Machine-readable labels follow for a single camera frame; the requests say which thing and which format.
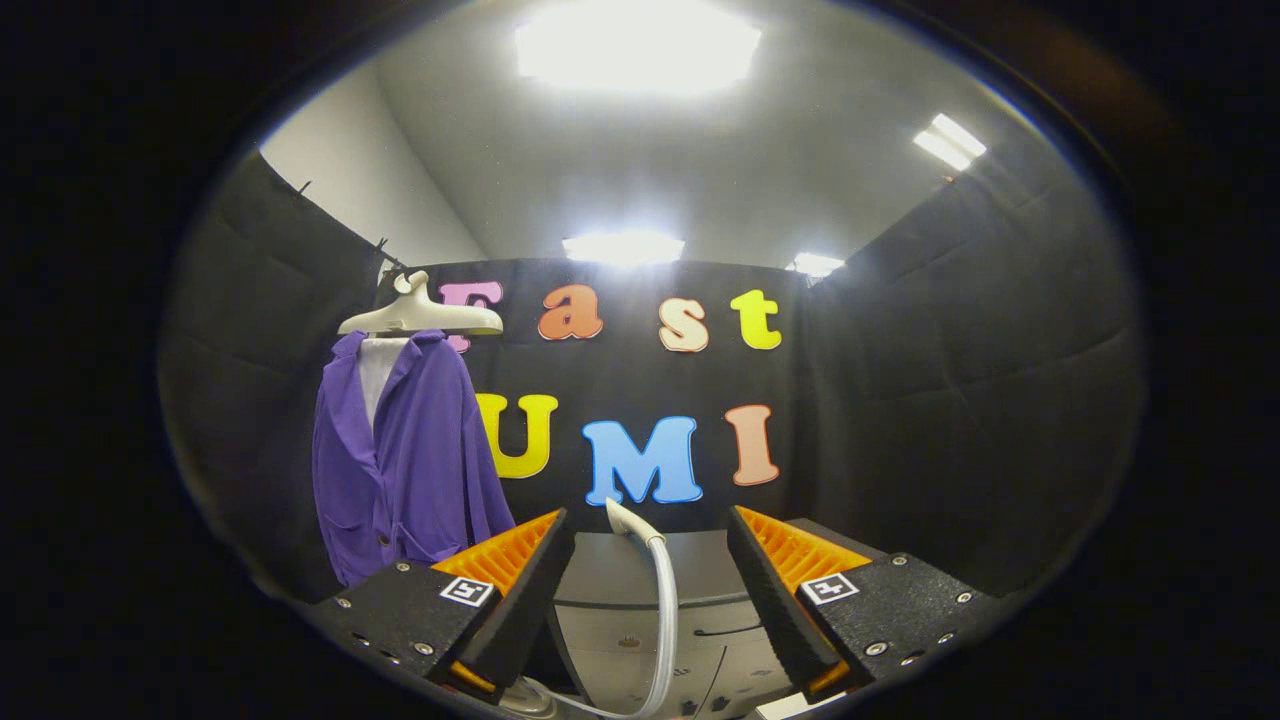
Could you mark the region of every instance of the foam letter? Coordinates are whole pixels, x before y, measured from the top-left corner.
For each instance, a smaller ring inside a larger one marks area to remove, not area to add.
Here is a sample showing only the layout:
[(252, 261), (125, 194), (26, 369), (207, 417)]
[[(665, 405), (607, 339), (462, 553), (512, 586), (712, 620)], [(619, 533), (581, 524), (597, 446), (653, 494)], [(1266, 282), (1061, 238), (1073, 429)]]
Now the foam letter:
[(781, 473), (769, 461), (769, 436), (764, 430), (764, 420), (772, 414), (764, 405), (744, 405), (724, 413), (724, 419), (737, 433), (737, 473), (733, 473), (733, 484), (758, 486)]
[(773, 350), (782, 343), (782, 333), (769, 329), (765, 315), (777, 315), (778, 304), (764, 299), (764, 292), (753, 290), (739, 295), (730, 304), (742, 322), (742, 340), (756, 350)]
[(707, 325), (699, 323), (707, 316), (696, 300), (668, 297), (658, 306), (658, 318), (666, 325), (658, 331), (662, 345), (673, 352), (698, 352), (710, 342)]
[[(498, 302), (502, 300), (502, 284), (497, 281), (481, 282), (481, 283), (449, 283), (440, 286), (440, 297), (444, 300), (444, 305), (467, 305), (474, 307), (488, 307), (485, 302)], [(471, 341), (460, 336), (451, 334), (444, 338), (457, 350), (460, 354), (466, 352), (471, 347)]]
[(703, 496), (703, 488), (694, 482), (694, 464), (689, 452), (689, 437), (698, 423), (692, 418), (663, 418), (653, 427), (644, 452), (636, 450), (622, 425), (613, 420), (589, 423), (582, 434), (591, 441), (593, 484), (586, 493), (588, 505), (604, 505), (612, 497), (622, 502), (622, 493), (613, 484), (614, 477), (635, 502), (643, 502), (658, 477), (653, 491), (657, 502), (692, 502)]
[(520, 398), (520, 409), (529, 418), (529, 438), (525, 454), (518, 457), (503, 455), (498, 447), (498, 418), (507, 409), (507, 398), (500, 395), (476, 393), (484, 432), (489, 436), (489, 451), (499, 478), (529, 478), (543, 471), (552, 456), (552, 410), (559, 401), (549, 395), (526, 395)]
[(543, 299), (547, 313), (538, 320), (538, 334), (547, 340), (595, 337), (604, 329), (604, 320), (596, 316), (598, 305), (595, 291), (585, 284), (557, 287)]

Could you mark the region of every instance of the white wall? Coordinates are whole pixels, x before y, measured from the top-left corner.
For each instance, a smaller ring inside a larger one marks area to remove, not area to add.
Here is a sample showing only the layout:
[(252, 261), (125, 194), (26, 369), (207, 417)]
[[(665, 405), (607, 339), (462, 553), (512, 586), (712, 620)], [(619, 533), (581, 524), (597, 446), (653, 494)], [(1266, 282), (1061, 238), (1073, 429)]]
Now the white wall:
[(484, 260), (392, 115), (374, 63), (307, 102), (260, 147), (294, 190), (408, 265)]

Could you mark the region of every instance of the black curtain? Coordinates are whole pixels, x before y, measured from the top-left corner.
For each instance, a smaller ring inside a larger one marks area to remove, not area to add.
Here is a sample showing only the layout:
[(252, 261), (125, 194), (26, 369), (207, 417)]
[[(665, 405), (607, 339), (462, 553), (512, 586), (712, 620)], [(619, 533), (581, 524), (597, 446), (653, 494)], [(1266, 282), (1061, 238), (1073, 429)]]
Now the black curtain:
[[(694, 502), (644, 501), (644, 516), (664, 532), (723, 528), (727, 510), (740, 503), (774, 516), (791, 516), (805, 507), (800, 486), (812, 482), (795, 471), (795, 434), (806, 424), (803, 404), (804, 340), (800, 333), (805, 283), (778, 268), (721, 263), (677, 263), (614, 268), (563, 259), (493, 260), (406, 268), (380, 283), (378, 305), (398, 297), (394, 277), (429, 273), (429, 291), (439, 299), (447, 283), (498, 282), (502, 300), (490, 304), (503, 319), (503, 333), (472, 337), (462, 359), (477, 393), (507, 398), (499, 421), (499, 445), (507, 455), (526, 450), (527, 419), (517, 407), (525, 395), (550, 395), (559, 407), (550, 419), (550, 459), (530, 478), (503, 479), (503, 493), (517, 523), (557, 507), (570, 509), (576, 530), (609, 532), (603, 507), (585, 502), (591, 489), (593, 452), (582, 427), (596, 420), (620, 423), (639, 450), (663, 418), (682, 415), (696, 423), (690, 455), (703, 496)], [(544, 340), (538, 320), (543, 300), (567, 284), (586, 284), (599, 299), (604, 328), (588, 340)], [(777, 302), (768, 327), (782, 334), (781, 345), (756, 350), (742, 340), (739, 311), (730, 302), (759, 290)], [(701, 323), (709, 341), (699, 352), (675, 352), (659, 340), (659, 305), (671, 297), (696, 300), (705, 311)], [(744, 405), (765, 405), (769, 459), (776, 479), (737, 486), (739, 446), (724, 413)]]
[(1146, 404), (1106, 218), (1028, 138), (810, 291), (814, 520), (991, 593), (1060, 557), (1110, 503)]
[[(247, 160), (184, 249), (161, 343), (161, 388), (192, 491), (224, 536), (287, 592), (337, 591), (316, 528), (312, 411), (338, 324), (396, 297), (376, 251)], [(1074, 172), (1039, 141), (989, 150), (813, 288), (780, 269), (678, 263), (631, 270), (568, 260), (426, 266), (429, 290), (497, 281), (500, 337), (471, 338), (477, 392), (502, 395), (499, 439), (525, 450), (524, 395), (552, 395), (547, 468), (503, 489), (517, 521), (585, 503), (582, 425), (616, 420), (639, 446), (687, 415), (695, 502), (646, 501), (668, 532), (723, 527), (741, 503), (809, 516), (908, 551), (991, 593), (1034, 580), (1105, 509), (1144, 404), (1142, 333), (1119, 234)], [(406, 268), (406, 274), (419, 268)], [(582, 283), (604, 329), (538, 333), (543, 297)], [(749, 347), (730, 301), (778, 302), (782, 345)], [(710, 341), (680, 354), (658, 306), (698, 300)], [(762, 404), (776, 480), (732, 482), (723, 414)]]
[(340, 588), (316, 524), (312, 415), (335, 328), (370, 309), (379, 265), (253, 152), (172, 275), (157, 364), (175, 457), (223, 539), (301, 600)]

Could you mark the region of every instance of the jacket collar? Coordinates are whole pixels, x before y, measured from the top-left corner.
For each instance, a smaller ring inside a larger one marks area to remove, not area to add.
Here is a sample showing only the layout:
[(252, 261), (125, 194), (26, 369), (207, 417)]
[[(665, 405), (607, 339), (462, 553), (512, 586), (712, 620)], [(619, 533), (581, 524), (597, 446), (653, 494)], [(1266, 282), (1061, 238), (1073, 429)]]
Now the jacket collar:
[[(356, 352), (360, 351), (360, 343), (365, 342), (366, 337), (369, 337), (369, 333), (366, 333), (365, 331), (353, 331), (342, 336), (342, 340), (335, 342), (333, 346), (334, 359), (351, 357), (356, 355)], [(415, 346), (422, 347), (426, 343), (440, 342), (442, 340), (444, 340), (444, 331), (436, 331), (436, 329), (417, 331), (408, 340)]]
[[(358, 351), (360, 343), (369, 337), (369, 333), (355, 331), (333, 346), (333, 360), (324, 368), (324, 378), (320, 387), (325, 393), (325, 405), (329, 411), (329, 421), (333, 423), (339, 439), (347, 451), (361, 465), (375, 477), (378, 474), (378, 461), (372, 432), (369, 429), (366, 418), (365, 397), (360, 384)], [(381, 397), (378, 401), (378, 415), (385, 413), (384, 404), (390, 397), (392, 389), (408, 374), (410, 369), (417, 364), (422, 356), (422, 347), (443, 341), (443, 331), (419, 331), (410, 337), (404, 345), (396, 365), (392, 366), (387, 384), (383, 387)]]

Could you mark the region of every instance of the black padded wall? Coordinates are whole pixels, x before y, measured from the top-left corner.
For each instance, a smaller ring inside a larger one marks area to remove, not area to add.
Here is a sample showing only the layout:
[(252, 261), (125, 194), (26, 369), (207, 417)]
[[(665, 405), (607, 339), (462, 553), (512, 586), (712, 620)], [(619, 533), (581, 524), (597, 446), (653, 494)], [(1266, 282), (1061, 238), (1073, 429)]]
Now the black padded wall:
[(316, 525), (312, 416), (335, 328), (370, 309), (379, 264), (255, 152), (174, 268), (159, 380), (175, 455), (223, 536), (298, 598), (340, 587)]
[(1146, 402), (1119, 238), (1028, 140), (815, 286), (812, 516), (987, 592), (1046, 569), (1110, 502)]

